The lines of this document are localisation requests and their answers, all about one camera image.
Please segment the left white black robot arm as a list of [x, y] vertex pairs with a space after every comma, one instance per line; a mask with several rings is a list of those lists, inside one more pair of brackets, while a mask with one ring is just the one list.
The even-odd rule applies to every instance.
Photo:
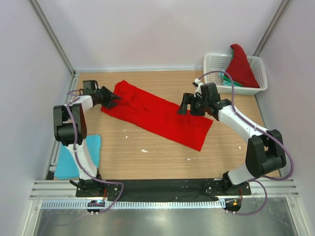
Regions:
[[85, 111], [96, 105], [111, 109], [121, 98], [107, 87], [100, 87], [96, 80], [84, 81], [81, 89], [68, 95], [70, 101], [53, 108], [54, 136], [71, 153], [79, 171], [79, 180], [70, 181], [77, 188], [76, 196], [98, 197], [105, 191], [105, 182], [88, 151]]

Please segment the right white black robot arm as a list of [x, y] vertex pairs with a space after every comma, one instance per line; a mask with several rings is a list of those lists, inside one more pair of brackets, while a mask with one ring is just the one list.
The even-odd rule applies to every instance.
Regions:
[[232, 195], [251, 179], [260, 178], [286, 166], [281, 133], [257, 125], [245, 117], [229, 99], [221, 99], [214, 83], [201, 83], [195, 93], [184, 93], [177, 111], [180, 115], [209, 114], [234, 130], [246, 143], [245, 163], [222, 176], [222, 190]]

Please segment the bright red t shirt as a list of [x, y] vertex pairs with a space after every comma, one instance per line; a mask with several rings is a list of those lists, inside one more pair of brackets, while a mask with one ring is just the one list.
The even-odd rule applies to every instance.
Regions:
[[113, 108], [101, 111], [114, 118], [135, 124], [149, 132], [201, 151], [213, 124], [206, 117], [179, 115], [179, 105], [144, 91], [123, 80], [115, 85], [120, 99]]

